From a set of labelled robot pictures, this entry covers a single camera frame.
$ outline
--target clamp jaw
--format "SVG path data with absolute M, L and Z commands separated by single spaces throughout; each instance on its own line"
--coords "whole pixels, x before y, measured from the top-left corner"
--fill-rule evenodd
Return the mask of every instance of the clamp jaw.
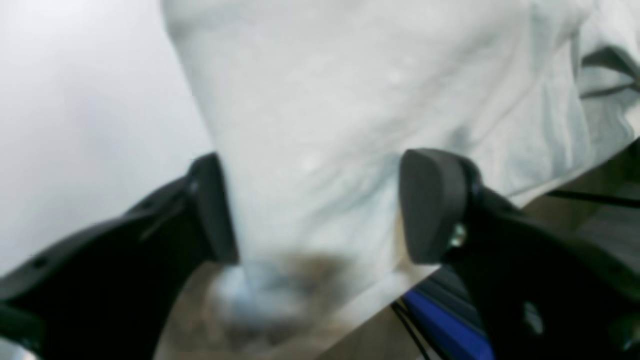
M 152 359 L 177 295 L 204 261 L 237 261 L 215 154 L 2 278 L 0 337 L 45 360 Z
M 409 150 L 400 175 L 411 259 L 454 268 L 496 359 L 640 358 L 640 278 L 627 266 L 525 216 L 468 159 Z

